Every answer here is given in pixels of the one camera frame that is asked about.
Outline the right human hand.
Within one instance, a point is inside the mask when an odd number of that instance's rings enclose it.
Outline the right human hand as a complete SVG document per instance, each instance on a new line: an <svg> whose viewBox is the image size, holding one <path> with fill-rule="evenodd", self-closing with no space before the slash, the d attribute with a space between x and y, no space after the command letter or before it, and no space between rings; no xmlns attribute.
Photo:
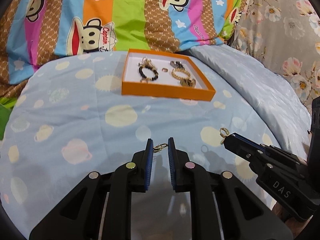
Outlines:
<svg viewBox="0 0 320 240"><path fill-rule="evenodd" d="M299 222L295 217L291 216L278 202L273 206L272 212L280 218L282 222L291 230L293 237L296 238L312 219L312 216L303 222Z"/></svg>

